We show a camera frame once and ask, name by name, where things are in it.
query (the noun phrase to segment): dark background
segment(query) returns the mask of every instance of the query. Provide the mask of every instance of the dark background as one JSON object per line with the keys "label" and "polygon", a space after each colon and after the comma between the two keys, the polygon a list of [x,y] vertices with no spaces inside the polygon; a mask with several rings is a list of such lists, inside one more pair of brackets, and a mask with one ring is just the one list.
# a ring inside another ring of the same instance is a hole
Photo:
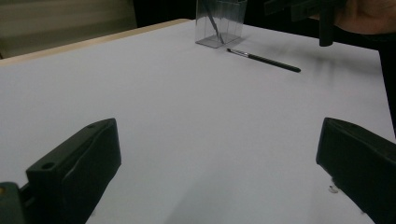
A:
{"label": "dark background", "polygon": [[[268,0],[248,0],[244,24],[296,35],[318,38],[318,21],[306,19],[291,22],[290,11],[285,9],[274,15],[264,16],[263,3]],[[176,19],[195,19],[196,0],[134,0],[138,27]],[[362,35],[334,29],[334,41],[379,51],[387,89],[389,108],[396,127],[396,41],[374,42]]]}

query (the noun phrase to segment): table edge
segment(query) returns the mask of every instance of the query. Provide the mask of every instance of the table edge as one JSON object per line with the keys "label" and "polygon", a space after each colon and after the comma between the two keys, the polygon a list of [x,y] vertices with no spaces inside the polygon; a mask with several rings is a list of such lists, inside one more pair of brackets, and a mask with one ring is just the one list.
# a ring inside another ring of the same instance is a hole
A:
{"label": "table edge", "polygon": [[67,52],[69,50],[82,49],[82,48],[85,48],[88,46],[97,45],[97,44],[105,43],[105,42],[116,40],[116,39],[121,39],[121,38],[131,36],[131,35],[140,35],[140,34],[143,34],[146,32],[162,29],[162,28],[165,28],[168,26],[177,25],[177,24],[180,24],[180,23],[186,22],[186,21],[190,21],[190,20],[177,19],[177,20],[173,20],[173,21],[161,22],[161,23],[150,25],[150,26],[140,27],[137,29],[124,31],[121,33],[113,34],[113,35],[100,36],[97,38],[84,40],[81,42],[64,45],[64,46],[60,46],[60,47],[53,48],[53,49],[44,49],[44,50],[40,50],[40,51],[28,53],[28,54],[5,58],[3,60],[0,60],[0,66],[14,64],[14,63],[21,63],[21,62],[25,62],[25,61],[36,59],[36,58],[41,58],[41,57],[45,57],[45,56],[49,56],[49,55],[53,55],[53,54],[57,54],[57,53]]}

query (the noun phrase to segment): screw hole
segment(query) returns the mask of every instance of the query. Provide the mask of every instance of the screw hole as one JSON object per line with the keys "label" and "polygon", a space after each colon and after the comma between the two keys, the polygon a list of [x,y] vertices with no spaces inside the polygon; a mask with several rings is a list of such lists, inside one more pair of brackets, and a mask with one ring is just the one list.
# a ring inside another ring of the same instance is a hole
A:
{"label": "screw hole", "polygon": [[48,169],[52,168],[54,165],[55,165],[54,162],[47,162],[46,164],[44,164],[43,166],[41,166],[41,168],[42,168],[43,170],[48,170]]}
{"label": "screw hole", "polygon": [[329,186],[329,192],[338,193],[338,188],[336,186]]}

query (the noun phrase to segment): transparent acrylic box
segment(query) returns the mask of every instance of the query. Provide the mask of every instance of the transparent acrylic box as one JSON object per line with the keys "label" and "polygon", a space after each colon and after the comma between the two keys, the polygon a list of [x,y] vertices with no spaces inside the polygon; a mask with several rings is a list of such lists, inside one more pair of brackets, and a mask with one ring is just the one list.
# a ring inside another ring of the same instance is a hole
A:
{"label": "transparent acrylic box", "polygon": [[195,43],[218,48],[241,37],[248,0],[197,0]]}

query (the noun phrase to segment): white tabletop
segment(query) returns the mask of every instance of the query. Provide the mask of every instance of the white tabletop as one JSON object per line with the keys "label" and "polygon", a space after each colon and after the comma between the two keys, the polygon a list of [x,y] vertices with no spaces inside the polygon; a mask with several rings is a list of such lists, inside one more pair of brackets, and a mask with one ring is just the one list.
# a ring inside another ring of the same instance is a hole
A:
{"label": "white tabletop", "polygon": [[373,223],[315,157],[325,117],[395,142],[378,53],[250,26],[231,47],[302,72],[196,45],[194,21],[1,66],[0,180],[115,118],[122,166],[88,223]]}

